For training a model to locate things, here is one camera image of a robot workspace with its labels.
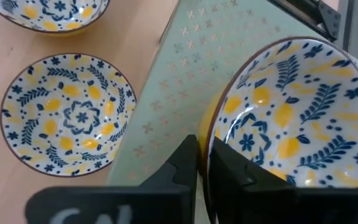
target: wooden table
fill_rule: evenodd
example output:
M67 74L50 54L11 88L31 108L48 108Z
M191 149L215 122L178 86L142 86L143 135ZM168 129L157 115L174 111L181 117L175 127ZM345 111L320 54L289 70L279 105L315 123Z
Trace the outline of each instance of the wooden table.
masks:
M92 28L74 37L38 34L0 16L0 104L6 88L24 67L63 52L87 53L111 62L140 96L176 3L177 0L112 0ZM104 185L109 168L77 178L42 175L12 155L0 130L0 224L25 223L27 199L48 186Z

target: ceramic bowl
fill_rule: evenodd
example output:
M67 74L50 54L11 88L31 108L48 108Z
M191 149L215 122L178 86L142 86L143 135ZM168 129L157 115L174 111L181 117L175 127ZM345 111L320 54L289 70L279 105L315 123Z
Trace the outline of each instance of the ceramic bowl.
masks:
M214 136L297 187L358 187L358 70L326 41L274 42L207 109L204 180Z
M37 32L80 30L105 12L110 0L0 0L0 15Z
M110 63L85 54L43 58L5 92L1 129L23 163L49 175L107 166L126 132L135 94Z

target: bowl rim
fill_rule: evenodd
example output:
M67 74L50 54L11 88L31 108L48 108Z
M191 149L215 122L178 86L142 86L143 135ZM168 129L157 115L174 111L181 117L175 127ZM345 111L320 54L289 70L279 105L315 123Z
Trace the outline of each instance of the bowl rim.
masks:
M258 50L256 53L254 53L241 67L240 69L238 69L238 71L234 74L234 76L231 78L230 82L226 85L226 87L224 88L218 103L216 104L214 113L212 115L211 118L211 122L209 123L208 126L208 132L206 135L206 141L205 141L205 145L204 145L204 151L201 152L201 176L203 178L203 190L204 190L204 198L206 200L206 206L210 207L212 200L211 200L211 194L210 194L210 189L209 189L209 177L208 177L208 155L209 155L209 142L211 140L212 137L212 131L213 131L213 126L214 123L216 121L216 118L218 117L220 108L222 107L223 101L227 95L227 93L229 92L229 90L232 88L234 82L237 80L237 78L239 77L239 75L242 73L242 71L252 62L254 61L255 58L257 58L261 53L263 53L264 51L272 48L275 45L281 44L282 42L286 42L289 40L317 40L323 44L327 44L331 47L333 47L334 49L338 50L340 53L343 54L343 56L345 56L345 58L347 58L348 60L351 61L351 64L353 64L354 68L356 69L357 73L358 73L358 67L357 65L353 62L353 59L351 59L347 52L345 52L344 50L340 49L338 46L334 45L331 42L328 42L327 40L324 40L322 38L317 38L317 37L310 37L310 36L294 36L294 37L286 37L280 40L276 40L275 42L272 42L268 45L265 45L265 47L262 47L260 50Z
M108 61L104 60L104 59L101 59L99 57L96 57L96 56L93 56L93 55L90 55L90 54L84 54L84 53L78 53L78 52L67 52L67 53L60 53L60 54L53 54L53 55L49 55L49 56L46 56L46 57L43 57L39 60L36 60L35 62L32 62L30 63L28 66L24 67L20 72L19 74L17 74L13 80L8 84L6 90L5 90L5 93L4 95L2 96L2 102L1 102L1 105L0 105L0 129L1 129L1 134L4 138L4 141L7 145L7 147L9 148L10 152L21 162L23 163L24 165L26 165L27 167L30 167L32 170L36 171L36 172L39 172L41 174L44 174L44 175L48 175L48 176L52 176L52 177L61 177L61 178L75 178L75 177L82 177L82 176L85 176L85 175L89 175L89 174L93 174L94 172L97 172L97 171L100 171L100 170L103 170L104 168L108 167L111 165L111 163L113 162L114 159L112 159L111 161L109 161L109 163L107 163L105 166L103 166L102 168L99 168L99 169L95 169L94 171L92 172L87 172L85 174L79 174L79 175L75 175L75 176L70 176L70 175L57 175L57 174L50 174L50 173L46 173L46 172L42 172L41 170L37 170L35 167L32 167L30 166L30 164L24 162L13 150L12 146L8 143L7 139L6 139L6 136L4 134L4 127L3 127L3 124L2 124L2 109L4 108L4 104L5 104L5 99L7 98L7 94L9 92L9 89L11 88L12 84L20 77L20 75L26 71L26 69L31 66L31 65L34 65L36 63L39 63L45 59L48 59L48 58L51 58L51 57L55 57L55 56L59 56L59 55L77 55L77 54L80 54L80 55L86 55L86 56L89 56L89 57L93 57L95 59L98 59L98 60L102 60L104 61L105 63L109 64L110 66L112 66L112 68L114 68L115 70L117 70L121 75L122 77L124 77L125 81L128 83L128 86L129 88L131 88L133 94L134 94L134 99L135 99L135 105L137 104L137 98L136 98L136 93L131 85L131 83L129 82L129 80L125 77L125 75L119 70L117 69L113 64L109 63Z
M41 34L68 34L68 33L71 33L71 32L78 31L78 30L80 30L80 29L85 29L85 28L89 27L91 24L93 24L94 22L96 22L100 17L103 16L104 12L107 11L107 8L108 8L109 5L110 5L110 1L111 1L111 0L107 0L107 5L106 5L106 7L105 7L104 10L102 11L102 13L101 13L100 15L98 15L94 20L92 20L91 22L89 22L89 23L87 23L87 24L85 24L85 25L83 25L83 26L81 26L81 27L78 27L78 28L75 28L75 29L70 29L70 30L58 30L58 31L38 30L38 29L34 29L34 28L31 28L31 27L22 25L21 23L18 23L18 22L16 22L16 21L13 21L10 16L6 16L6 15L2 14L1 12L0 12L0 16L2 16L2 17L5 18L7 21L9 21L9 22L11 22L11 23L13 23L13 24L15 24L15 25L18 25L18 26L23 27L23 28L25 28L25 29L27 29L27 30L31 30L31 31L34 31L34 32L37 32L37 33L41 33Z

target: patterned bowl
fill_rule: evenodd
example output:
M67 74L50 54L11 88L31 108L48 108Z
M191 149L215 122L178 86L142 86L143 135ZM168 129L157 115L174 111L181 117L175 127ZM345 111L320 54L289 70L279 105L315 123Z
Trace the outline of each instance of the patterned bowl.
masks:
M215 97L199 136L204 180L216 136L298 187L358 187L358 70L326 41L274 42Z
M128 81L108 62L53 55L11 83L1 129L11 151L29 167L65 177L89 174L114 159L135 101Z
M96 21L110 0L0 0L0 15L30 30L65 34Z

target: wooden surface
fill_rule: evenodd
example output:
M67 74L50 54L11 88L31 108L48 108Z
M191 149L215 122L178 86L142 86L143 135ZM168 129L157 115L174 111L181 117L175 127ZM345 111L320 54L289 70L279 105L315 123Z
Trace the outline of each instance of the wooden surface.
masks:
M0 104L12 79L42 57L79 52L101 57L128 78L140 96L177 0L112 0L106 13L85 33L49 37L23 29L0 16ZM24 205L35 192L53 185L103 185L110 166L77 178L49 177L17 160L0 130L0 224L25 223Z

